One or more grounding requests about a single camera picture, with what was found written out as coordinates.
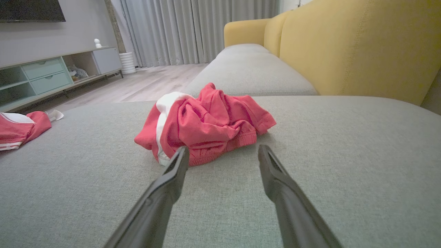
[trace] tv stand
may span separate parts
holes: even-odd
[[[89,77],[73,80],[67,69],[75,65]],[[122,74],[116,48],[63,54],[0,68],[0,112],[11,112],[107,75]]]

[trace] drawer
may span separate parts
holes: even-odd
[[[46,76],[52,73],[63,71],[63,66],[58,59],[40,61],[22,66],[29,79]]]
[[[69,84],[66,73],[58,73],[30,82],[36,94],[41,94],[49,90],[56,89]]]

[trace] gray fabric upholstery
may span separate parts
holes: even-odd
[[[302,75],[257,44],[225,48],[191,81],[184,92],[197,97],[209,82],[233,96],[317,94]]]
[[[164,247],[281,247],[258,169],[271,146],[345,247],[441,242],[441,116],[384,98],[255,97],[278,122],[189,168]],[[66,111],[0,154],[0,246],[101,247],[164,169],[133,142],[154,102]]]

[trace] curtain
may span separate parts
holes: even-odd
[[[211,62],[231,21],[271,18],[278,0],[121,0],[140,67]]]

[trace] wooden floor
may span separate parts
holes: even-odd
[[[24,109],[66,111],[83,105],[126,101],[158,100],[164,94],[182,91],[208,64],[185,64],[138,69],[136,74],[120,75],[86,84]]]

